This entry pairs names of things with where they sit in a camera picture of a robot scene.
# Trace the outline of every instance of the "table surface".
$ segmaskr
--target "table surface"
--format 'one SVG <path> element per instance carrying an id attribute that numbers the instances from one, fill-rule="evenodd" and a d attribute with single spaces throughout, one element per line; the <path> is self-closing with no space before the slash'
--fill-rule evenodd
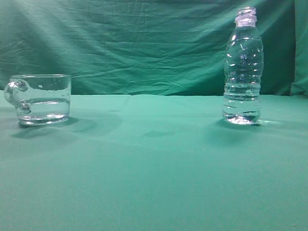
<path id="1" fill-rule="evenodd" d="M 0 91 L 1 231 L 307 231 L 308 99 L 73 95 L 70 119 L 18 126 Z"/>

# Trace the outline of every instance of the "clear plastic bottle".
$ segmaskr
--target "clear plastic bottle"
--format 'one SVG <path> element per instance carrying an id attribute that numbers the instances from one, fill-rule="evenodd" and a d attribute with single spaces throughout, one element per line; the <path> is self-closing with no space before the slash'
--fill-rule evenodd
<path id="1" fill-rule="evenodd" d="M 261 115 L 263 44 L 256 21 L 254 7 L 240 8 L 226 47 L 223 118 L 234 124 L 255 124 Z"/>

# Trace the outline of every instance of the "bottle base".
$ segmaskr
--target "bottle base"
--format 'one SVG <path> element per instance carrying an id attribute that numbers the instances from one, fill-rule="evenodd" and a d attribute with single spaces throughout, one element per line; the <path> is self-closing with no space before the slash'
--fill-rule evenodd
<path id="1" fill-rule="evenodd" d="M 223 112 L 223 119 L 226 122 L 240 125 L 257 124 L 260 115 L 227 114 Z"/>

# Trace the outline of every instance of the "mug rim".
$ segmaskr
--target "mug rim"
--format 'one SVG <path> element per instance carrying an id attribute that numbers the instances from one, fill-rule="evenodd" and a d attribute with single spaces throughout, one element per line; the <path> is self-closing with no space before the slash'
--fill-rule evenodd
<path id="1" fill-rule="evenodd" d="M 49 78 L 49 77 L 57 77 L 57 78 L 61 78 L 61 77 L 71 77 L 70 75 L 63 75 L 63 74 L 44 74 L 44 75 L 15 75 L 15 76 L 11 76 L 11 78 Z"/>

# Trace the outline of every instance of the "glass mug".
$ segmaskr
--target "glass mug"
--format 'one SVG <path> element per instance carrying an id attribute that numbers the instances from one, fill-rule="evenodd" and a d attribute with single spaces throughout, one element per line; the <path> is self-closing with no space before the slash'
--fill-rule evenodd
<path id="1" fill-rule="evenodd" d="M 71 76 L 12 76 L 4 89 L 5 99 L 15 106 L 21 125 L 46 125 L 68 120 Z"/>

